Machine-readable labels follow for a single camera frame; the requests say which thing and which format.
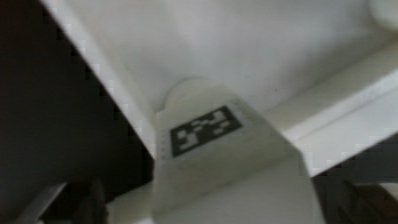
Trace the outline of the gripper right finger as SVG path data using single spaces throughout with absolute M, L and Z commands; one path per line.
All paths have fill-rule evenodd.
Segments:
M 398 224 L 398 179 L 317 179 L 326 224 Z

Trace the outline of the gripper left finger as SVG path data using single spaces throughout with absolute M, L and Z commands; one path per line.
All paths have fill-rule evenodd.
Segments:
M 63 182 L 46 187 L 14 224 L 108 224 L 101 181 Z

